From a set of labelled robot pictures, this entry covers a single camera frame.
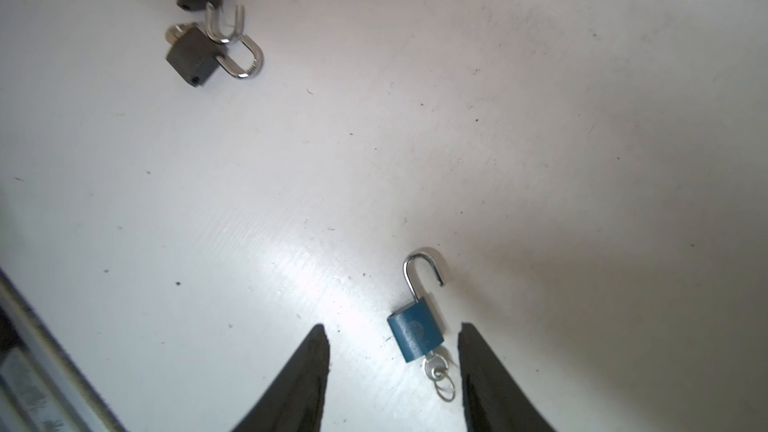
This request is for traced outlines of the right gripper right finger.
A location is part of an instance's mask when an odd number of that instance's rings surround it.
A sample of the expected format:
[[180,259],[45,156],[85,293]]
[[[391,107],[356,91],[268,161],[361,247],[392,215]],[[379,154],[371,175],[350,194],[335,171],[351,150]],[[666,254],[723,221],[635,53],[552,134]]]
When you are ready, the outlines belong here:
[[554,431],[471,323],[462,324],[458,352],[468,431]]

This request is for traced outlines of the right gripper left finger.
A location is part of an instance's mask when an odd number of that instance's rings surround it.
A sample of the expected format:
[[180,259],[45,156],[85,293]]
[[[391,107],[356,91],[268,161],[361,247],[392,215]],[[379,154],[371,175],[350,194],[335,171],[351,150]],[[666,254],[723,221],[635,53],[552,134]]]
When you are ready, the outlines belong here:
[[233,431],[319,431],[329,367],[330,344],[316,324]]

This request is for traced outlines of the blue padlock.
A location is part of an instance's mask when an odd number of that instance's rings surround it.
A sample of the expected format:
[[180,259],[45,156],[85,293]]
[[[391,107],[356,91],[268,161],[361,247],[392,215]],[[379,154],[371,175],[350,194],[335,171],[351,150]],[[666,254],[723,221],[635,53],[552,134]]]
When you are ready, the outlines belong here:
[[449,360],[438,351],[444,343],[440,326],[427,299],[420,296],[416,288],[412,264],[418,260],[429,265],[440,287],[445,285],[433,254],[424,248],[409,253],[402,264],[402,275],[411,302],[392,312],[387,317],[387,323],[404,361],[411,363],[421,359],[423,374],[432,383],[438,398],[451,403],[456,398],[457,387],[450,376]]

